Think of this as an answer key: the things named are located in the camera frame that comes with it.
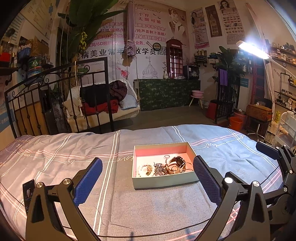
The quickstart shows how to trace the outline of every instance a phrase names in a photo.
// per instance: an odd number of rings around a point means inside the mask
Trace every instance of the power cord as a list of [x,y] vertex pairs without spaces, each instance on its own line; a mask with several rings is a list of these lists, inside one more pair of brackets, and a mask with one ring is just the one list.
[[[271,173],[269,174],[269,176],[262,182],[260,183],[260,185],[262,185],[277,169],[278,169],[279,166],[277,166],[277,168]],[[0,182],[0,184],[4,187],[4,189],[15,199],[17,200],[6,188],[5,186]],[[173,231],[168,231],[168,232],[164,232],[164,233],[157,233],[157,234],[147,234],[147,235],[134,235],[134,236],[108,236],[108,235],[98,235],[98,237],[101,237],[101,238],[143,238],[143,237],[151,237],[151,236],[158,236],[158,235],[164,235],[164,234],[170,234],[170,233],[174,233],[174,232],[178,232],[178,231],[181,231],[183,229],[188,229],[188,228],[191,228],[191,227],[194,227],[194,226],[197,226],[197,225],[200,225],[200,224],[203,224],[207,221],[209,221],[210,219],[208,218],[207,220],[204,220],[200,223],[196,223],[196,224],[193,224],[193,225],[190,225],[190,226],[187,226],[187,227],[184,227],[184,228],[180,228],[180,229],[176,229],[176,230],[173,230]]]

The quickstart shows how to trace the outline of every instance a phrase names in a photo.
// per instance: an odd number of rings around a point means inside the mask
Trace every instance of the brown leather box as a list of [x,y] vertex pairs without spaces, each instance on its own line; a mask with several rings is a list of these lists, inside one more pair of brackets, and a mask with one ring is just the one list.
[[261,121],[268,122],[272,120],[272,109],[269,109],[262,105],[248,105],[246,108],[246,114]]

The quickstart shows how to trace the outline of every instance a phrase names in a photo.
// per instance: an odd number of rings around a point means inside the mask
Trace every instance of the lamp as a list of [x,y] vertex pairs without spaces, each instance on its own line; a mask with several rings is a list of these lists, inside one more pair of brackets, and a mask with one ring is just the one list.
[[244,41],[238,41],[237,42],[237,47],[257,56],[258,58],[262,58],[262,59],[265,59],[267,61],[271,61],[273,63],[275,63],[276,65],[280,66],[282,69],[284,69],[285,71],[287,71],[294,79],[296,79],[296,76],[293,75],[289,70],[287,70],[284,66],[280,65],[279,63],[275,62],[272,57],[265,53],[264,51],[262,51],[261,49],[249,44],[249,43],[246,43]]

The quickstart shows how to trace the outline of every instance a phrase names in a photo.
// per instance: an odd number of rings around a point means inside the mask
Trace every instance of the bedspread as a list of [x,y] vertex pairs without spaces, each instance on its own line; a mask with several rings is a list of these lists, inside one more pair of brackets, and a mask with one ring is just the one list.
[[[200,182],[134,190],[131,178],[134,145],[189,142],[195,153],[201,155],[210,167],[218,169],[223,176],[232,171],[247,183],[253,180],[262,182],[278,166],[277,161],[256,150],[256,142],[219,126],[181,125],[120,130],[102,135],[72,133],[21,138],[11,144],[14,146],[10,145],[0,152],[0,158],[5,159],[0,167],[0,181],[21,203],[23,183],[35,179],[36,183],[59,184],[66,177],[73,178],[94,157],[99,157],[103,161],[103,172],[86,202],[79,205],[98,235],[157,234],[201,223],[168,234],[116,240],[194,240],[206,224],[203,221],[210,218],[216,208]],[[262,184],[262,189],[264,192],[275,190],[281,182],[278,168]],[[2,211],[11,226],[25,237],[24,207],[2,185],[0,199]],[[239,204],[234,207],[222,237],[230,231],[238,208]],[[57,205],[57,210],[62,224],[69,227],[60,205]]]

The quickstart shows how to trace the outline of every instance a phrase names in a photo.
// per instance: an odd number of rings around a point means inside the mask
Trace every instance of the green floral tablecloth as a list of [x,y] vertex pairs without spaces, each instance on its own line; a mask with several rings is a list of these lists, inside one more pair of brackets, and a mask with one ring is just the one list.
[[138,82],[141,110],[189,105],[192,90],[200,90],[200,80],[151,79]]

